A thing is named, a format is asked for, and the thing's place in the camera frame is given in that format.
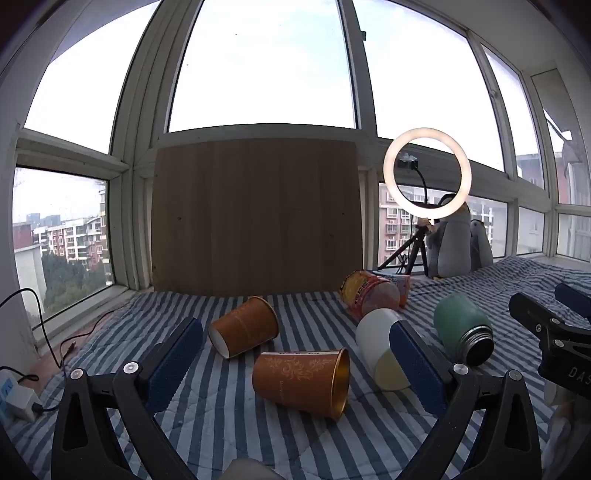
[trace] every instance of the plug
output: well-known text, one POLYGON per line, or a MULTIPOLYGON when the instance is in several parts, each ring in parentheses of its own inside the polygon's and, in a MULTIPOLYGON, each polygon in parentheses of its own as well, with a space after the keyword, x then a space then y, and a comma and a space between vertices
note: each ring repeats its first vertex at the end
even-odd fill
POLYGON ((37 419, 33 405, 41 405, 41 401, 32 388, 17 384, 12 387, 5 401, 8 411, 15 417, 29 422, 34 422, 37 419))

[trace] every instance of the black cable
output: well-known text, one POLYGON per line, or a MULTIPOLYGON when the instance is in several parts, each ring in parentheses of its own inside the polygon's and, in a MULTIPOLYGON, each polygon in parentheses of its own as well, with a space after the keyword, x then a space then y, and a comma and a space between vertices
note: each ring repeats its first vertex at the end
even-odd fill
POLYGON ((428 201, 427 201, 427 182, 425 182, 425 177, 423 177, 423 174, 419 171, 418 166, 416 164, 412 164, 411 169, 414 170, 415 172, 418 173, 418 176, 421 177, 421 181, 423 182, 423 188, 425 190, 425 201, 424 204, 427 205, 428 201))
MULTIPOLYGON (((108 312, 105 312, 103 315, 101 315, 101 316, 98 318, 98 320, 95 322, 95 324, 93 325, 93 327, 92 327, 92 330, 91 330, 90 332, 87 332, 87 333, 80 333, 80 334, 78 334, 78 335, 73 335, 73 336, 71 336, 71 337, 69 337, 69 338, 65 339, 65 340, 64 340, 62 343, 60 343, 60 357, 62 358, 62 363, 64 363, 64 361, 63 361, 63 358, 64 358, 64 357, 62 356, 62 353, 61 353, 61 348, 64 346, 64 343, 66 343, 66 342, 69 342, 70 340, 74 340, 74 339, 76 339, 76 338, 82 338, 82 337, 85 337, 85 336, 91 335, 91 334, 92 334, 92 333, 95 331, 95 329, 96 329, 97 325, 100 323, 100 321, 101 321, 103 318, 105 318, 105 317, 106 317, 106 316, 107 316, 109 313, 116 312, 117 310, 119 310, 119 309, 115 309, 115 310, 109 310, 108 312)), ((66 351, 66 356, 68 356, 68 353, 69 353, 69 352, 71 352, 70 348, 69 348, 69 349, 66 351)))
POLYGON ((17 383, 20 383, 23 380, 30 380, 31 382, 39 382, 39 375, 35 375, 35 374, 27 374, 27 375, 25 375, 25 374, 19 372, 16 368, 7 367, 7 366, 0 367, 0 370, 10 370, 12 373, 15 373, 17 375, 20 375, 21 378, 19 378, 17 380, 17 383))
MULTIPOLYGON (((68 354, 70 354, 71 352, 74 351, 74 347, 70 346, 68 347, 68 350, 66 351, 65 356, 62 355, 61 353, 61 348, 64 346, 64 343, 69 342, 70 340, 74 340, 76 338, 81 338, 81 337, 85 337, 88 335, 91 335, 92 332, 95 331, 96 326, 100 323, 100 321, 105 318, 109 313, 113 313, 116 312, 117 310, 119 310, 121 307, 114 309, 114 310, 109 310, 108 312, 104 312, 103 315, 101 315, 98 320, 95 322, 95 324, 92 326, 92 330, 90 332, 87 333, 80 333, 78 335, 73 335, 67 339, 65 339, 64 341, 62 341, 62 343, 60 343, 60 358, 61 358, 61 371, 64 374, 64 380, 67 378, 66 375, 66 357, 68 356, 68 354)), ((53 405, 52 407, 49 408, 43 408, 41 405, 39 405, 39 403, 35 403, 33 404, 33 411, 36 413, 44 413, 44 412, 49 412, 49 411, 55 411, 58 408, 60 408, 60 402, 57 402, 55 405, 53 405)))
POLYGON ((19 288, 17 291, 11 293, 8 297, 6 297, 2 301, 2 303, 0 303, 0 309, 2 307, 4 307, 6 302, 8 300, 10 300, 12 297, 14 297, 24 291, 30 291, 33 293, 33 295, 35 295, 35 300, 37 301, 37 309, 39 310, 39 320, 41 322, 41 330, 43 330, 43 336, 45 337, 45 341, 47 342, 47 347, 49 348, 49 351, 51 352, 51 356, 53 357, 53 361, 56 363, 58 368, 61 368, 61 364, 57 361, 56 354, 53 352, 53 348, 51 348, 51 344, 49 343, 49 338, 47 337, 47 332, 45 331, 45 320, 43 320, 43 315, 41 314, 41 302, 39 301, 39 297, 37 296, 37 292, 35 290, 33 290, 32 288, 28 288, 28 287, 19 288))

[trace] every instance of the bed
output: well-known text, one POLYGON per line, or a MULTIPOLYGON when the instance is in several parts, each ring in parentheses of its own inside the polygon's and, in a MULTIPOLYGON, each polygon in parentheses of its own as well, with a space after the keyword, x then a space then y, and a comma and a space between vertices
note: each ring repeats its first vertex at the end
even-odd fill
MULTIPOLYGON (((554 287, 561 281, 591 294, 591 273, 508 257, 464 277, 417 282, 401 311, 421 335, 442 348, 432 327, 439 300, 461 290, 485 309, 493 324, 496 348, 481 370, 504 375, 516 368, 524 374, 542 447, 552 410, 543 403, 543 380, 537 374, 540 353, 535 337, 509 316, 507 305, 514 293, 523 291, 567 323, 588 328, 586 320, 554 299, 554 287)), ((156 416, 171 444, 200 480, 216 479, 232 459, 241 456, 262 461, 286 479, 395 478, 436 419, 424 411, 410 389, 393 393, 377 388, 355 345, 355 324, 336 293, 274 295, 267 300, 280 320, 279 337, 231 361, 217 355, 207 340, 168 409, 156 416), (277 406, 254 394, 250 377, 261 351, 342 346, 350 352, 351 378, 348 406, 337 423, 277 406)), ((243 301, 243 297, 171 292, 137 294, 69 360, 69 367, 82 367, 90 374, 113 372, 166 338, 186 316, 206 327, 243 301)), ((42 393, 43 403, 54 404, 63 387, 63 377, 56 375, 42 393)), ((147 478, 121 418, 115 411, 110 415, 132 471, 147 478)), ((34 424, 16 421, 6 425, 18 451, 40 479, 51 477, 56 417, 57 412, 34 424)), ((481 419, 482 412, 475 412, 446 472, 448 478, 461 470, 481 419)))

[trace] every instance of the window sill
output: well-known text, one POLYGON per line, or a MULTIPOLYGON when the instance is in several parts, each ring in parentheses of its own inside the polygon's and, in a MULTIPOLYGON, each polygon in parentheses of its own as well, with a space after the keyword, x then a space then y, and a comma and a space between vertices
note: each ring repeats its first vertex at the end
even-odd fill
MULTIPOLYGON (((135 293, 134 291, 129 292, 131 293, 128 293, 127 287, 111 286, 52 317, 45 325, 52 348, 55 350, 56 347, 59 347, 60 342, 68 336, 73 335, 117 304, 128 300, 135 293)), ((43 329, 33 330, 33 337, 39 355, 45 355, 49 348, 43 336, 43 329)))

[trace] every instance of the silver bolt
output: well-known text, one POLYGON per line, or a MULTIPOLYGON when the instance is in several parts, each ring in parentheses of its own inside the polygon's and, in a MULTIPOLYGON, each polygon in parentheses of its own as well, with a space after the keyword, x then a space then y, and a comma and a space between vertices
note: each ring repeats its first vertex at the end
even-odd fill
POLYGON ((76 368, 70 373, 70 378, 72 380, 78 380, 82 375, 84 375, 84 371, 81 368, 76 368))
POLYGON ((123 367, 123 371, 126 374, 134 374, 138 371, 139 365, 135 362, 129 362, 128 364, 125 364, 125 366, 123 367))
POLYGON ((518 382, 523 378, 523 375, 521 375, 521 372, 518 372, 517 370, 510 370, 509 378, 518 382))
POLYGON ((458 375, 466 375, 470 369, 464 364, 455 364, 453 366, 453 371, 458 375))

